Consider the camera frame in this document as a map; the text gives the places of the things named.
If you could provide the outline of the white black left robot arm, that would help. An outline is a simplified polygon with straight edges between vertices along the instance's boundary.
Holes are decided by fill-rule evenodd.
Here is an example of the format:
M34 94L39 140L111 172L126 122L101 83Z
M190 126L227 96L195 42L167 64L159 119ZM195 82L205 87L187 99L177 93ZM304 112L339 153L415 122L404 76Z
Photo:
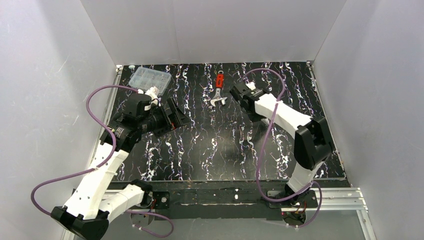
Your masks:
M149 211L157 206L165 207L160 202L164 192L155 193L149 183L140 179L108 198L104 194L143 135L159 138L190 122L173 97L166 103L167 107L153 93L131 94L101 135L90 171L70 199L63 206L53 208L51 218L84 240L100 240L109 224L131 207L139 205Z

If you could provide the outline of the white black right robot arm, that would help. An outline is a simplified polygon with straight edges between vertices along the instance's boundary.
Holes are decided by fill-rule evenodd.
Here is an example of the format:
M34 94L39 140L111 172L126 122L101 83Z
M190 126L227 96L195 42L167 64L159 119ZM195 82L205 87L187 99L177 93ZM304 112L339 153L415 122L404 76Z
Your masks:
M286 189L296 193L308 186L336 149L327 120L291 108L268 91L256 88L253 82L238 83L230 93L251 122L268 119L293 137L296 166Z

